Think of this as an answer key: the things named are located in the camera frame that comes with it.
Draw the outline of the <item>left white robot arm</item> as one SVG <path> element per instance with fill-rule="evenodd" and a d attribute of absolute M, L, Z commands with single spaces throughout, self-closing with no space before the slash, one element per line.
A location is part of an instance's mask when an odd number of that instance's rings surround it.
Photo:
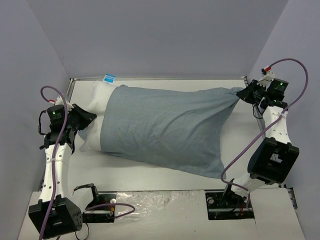
<path fill-rule="evenodd" d="M 40 147 L 46 157 L 43 186 L 37 203 L 28 209 L 41 240 L 80 231 L 85 209 L 95 209 L 101 203 L 92 183 L 77 186 L 72 192 L 68 190 L 69 162 L 75 152 L 76 134 L 97 116 L 76 104 L 53 105 L 45 113 L 50 119 L 50 132 L 44 134 Z"/>

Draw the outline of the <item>blue patterned pillowcase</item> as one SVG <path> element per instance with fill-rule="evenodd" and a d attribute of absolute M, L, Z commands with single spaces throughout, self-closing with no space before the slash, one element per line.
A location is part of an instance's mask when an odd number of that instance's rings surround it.
<path fill-rule="evenodd" d="M 239 91 L 117 86 L 104 113 L 100 152 L 217 179 L 224 170 L 221 132 Z"/>

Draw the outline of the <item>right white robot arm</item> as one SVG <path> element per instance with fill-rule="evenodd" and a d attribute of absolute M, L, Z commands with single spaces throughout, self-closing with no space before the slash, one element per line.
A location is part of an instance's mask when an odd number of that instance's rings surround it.
<path fill-rule="evenodd" d="M 247 202 L 249 194 L 260 187 L 283 183 L 296 162 L 300 150 L 293 146 L 288 134 L 288 104 L 284 102 L 287 86 L 287 81 L 267 75 L 253 80 L 236 94 L 244 102 L 263 110 L 265 131 L 263 141 L 248 162 L 247 171 L 232 179 L 222 193 L 226 206 L 232 207 L 240 199 Z"/>

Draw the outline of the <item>white pillow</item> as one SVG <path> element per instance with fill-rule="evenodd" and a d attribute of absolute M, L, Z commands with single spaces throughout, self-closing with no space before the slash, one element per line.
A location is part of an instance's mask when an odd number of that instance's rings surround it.
<path fill-rule="evenodd" d="M 96 115 L 96 118 L 89 126 L 81 131 L 79 135 L 84 140 L 80 147 L 81 152 L 101 151 L 101 130 L 107 108 L 107 104 L 111 98 L 113 91 L 117 87 L 106 81 L 95 81 L 92 87 L 92 93 L 86 110 Z"/>

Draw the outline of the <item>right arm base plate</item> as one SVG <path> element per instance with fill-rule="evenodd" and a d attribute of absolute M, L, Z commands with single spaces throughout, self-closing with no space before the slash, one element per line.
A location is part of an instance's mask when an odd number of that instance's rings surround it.
<path fill-rule="evenodd" d="M 250 203 L 246 208 L 241 197 L 225 198 L 222 190 L 205 192 L 207 216 L 210 221 L 254 219 L 255 215 Z"/>

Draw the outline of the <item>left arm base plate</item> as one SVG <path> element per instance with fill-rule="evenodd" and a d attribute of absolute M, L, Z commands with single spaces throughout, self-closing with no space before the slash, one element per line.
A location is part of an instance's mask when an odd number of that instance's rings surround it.
<path fill-rule="evenodd" d="M 90 203 L 87 208 L 109 204 L 111 201 L 117 199 L 116 192 L 99 191 L 97 195 L 97 201 Z M 115 206 L 101 206 L 82 214 L 83 222 L 87 224 L 98 223 L 113 223 L 115 221 Z"/>

